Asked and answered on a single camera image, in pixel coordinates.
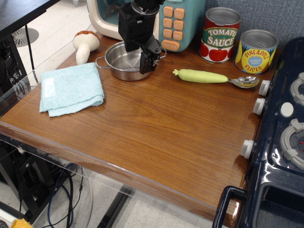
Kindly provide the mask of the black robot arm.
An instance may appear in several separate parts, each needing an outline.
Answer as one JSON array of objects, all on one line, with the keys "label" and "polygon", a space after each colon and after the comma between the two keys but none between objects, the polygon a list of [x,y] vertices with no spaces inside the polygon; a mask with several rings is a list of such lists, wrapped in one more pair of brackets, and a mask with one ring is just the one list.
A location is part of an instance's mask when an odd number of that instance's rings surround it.
[{"label": "black robot arm", "polygon": [[161,45],[153,34],[162,0],[133,0],[119,8],[118,32],[127,52],[141,49],[141,74],[154,71],[161,58]]}]

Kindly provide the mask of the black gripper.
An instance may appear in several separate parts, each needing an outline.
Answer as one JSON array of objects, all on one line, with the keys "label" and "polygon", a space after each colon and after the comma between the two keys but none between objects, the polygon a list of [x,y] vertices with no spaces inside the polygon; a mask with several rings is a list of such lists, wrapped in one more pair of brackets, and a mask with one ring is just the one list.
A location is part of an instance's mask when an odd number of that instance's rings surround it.
[{"label": "black gripper", "polygon": [[154,71],[161,59],[161,48],[153,35],[161,2],[128,2],[119,8],[118,32],[127,52],[142,47],[140,73]]}]

